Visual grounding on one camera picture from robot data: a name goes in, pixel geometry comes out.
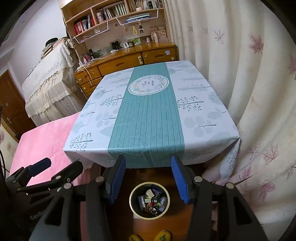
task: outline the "wooden floor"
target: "wooden floor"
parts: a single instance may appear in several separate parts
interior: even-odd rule
[[[201,164],[190,166],[196,175],[201,175]],[[140,183],[152,181],[163,185],[170,195],[167,213],[156,220],[134,219],[129,207],[129,196]],[[138,234],[144,241],[153,241],[161,230],[173,233],[173,241],[185,241],[190,222],[192,205],[185,205],[180,199],[170,167],[151,169],[127,169],[117,200],[107,207],[107,216],[114,241],[126,241],[132,234]]]

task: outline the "silver bolt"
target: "silver bolt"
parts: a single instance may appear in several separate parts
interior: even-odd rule
[[[69,189],[69,188],[71,188],[72,187],[72,184],[71,183],[65,183],[64,184],[64,188],[65,189]]]
[[[201,183],[202,182],[202,177],[196,176],[196,177],[194,177],[194,181],[196,181],[197,183]]]
[[[234,189],[234,185],[232,183],[226,183],[226,187],[229,189]]]
[[[100,183],[100,182],[103,182],[103,181],[104,181],[104,178],[102,176],[96,177],[96,182],[97,183]]]

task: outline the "pink cloth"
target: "pink cloth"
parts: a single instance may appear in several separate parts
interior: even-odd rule
[[[71,164],[63,147],[79,114],[46,123],[23,134],[13,157],[10,174],[20,167],[32,165],[45,157],[50,158],[51,167],[32,177],[28,183],[30,186],[50,181],[52,176]],[[86,169],[73,181],[73,184],[88,182],[90,182],[90,170]]]

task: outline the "wooden door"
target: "wooden door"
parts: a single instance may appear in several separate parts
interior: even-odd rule
[[[3,105],[2,118],[15,131],[17,137],[36,127],[27,115],[25,101],[14,85],[8,70],[0,76],[0,104]]]

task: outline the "shoe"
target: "shoe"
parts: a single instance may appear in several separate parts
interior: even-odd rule
[[[129,238],[128,238],[128,241],[143,241],[141,239],[141,237],[137,234],[132,234]]]
[[[154,241],[171,241],[173,234],[170,231],[162,230],[154,239]]]

